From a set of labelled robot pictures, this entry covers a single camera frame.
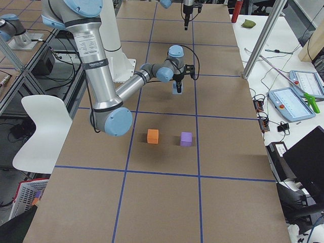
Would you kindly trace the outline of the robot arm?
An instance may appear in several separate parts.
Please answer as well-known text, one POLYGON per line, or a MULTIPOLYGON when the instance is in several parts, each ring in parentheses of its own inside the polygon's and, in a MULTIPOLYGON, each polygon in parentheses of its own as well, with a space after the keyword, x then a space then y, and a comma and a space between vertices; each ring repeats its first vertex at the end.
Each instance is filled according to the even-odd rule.
MULTIPOLYGON (((169 8, 173 1, 172 0, 160 0, 160 5, 167 9, 169 8)), ((184 20, 184 30, 188 30, 188 25, 190 21, 190 16, 193 13, 193 9, 195 7, 195 1, 194 0, 182 0, 182 14, 184 14, 183 20, 184 20)))
POLYGON ((42 1, 42 19, 47 26, 73 34, 95 98, 90 123, 94 129, 117 137, 127 133, 133 122, 124 101, 152 78, 167 83, 181 74, 184 52, 179 45, 171 46, 162 64, 142 65, 125 83, 115 88, 99 31, 103 9, 103 1, 42 1))

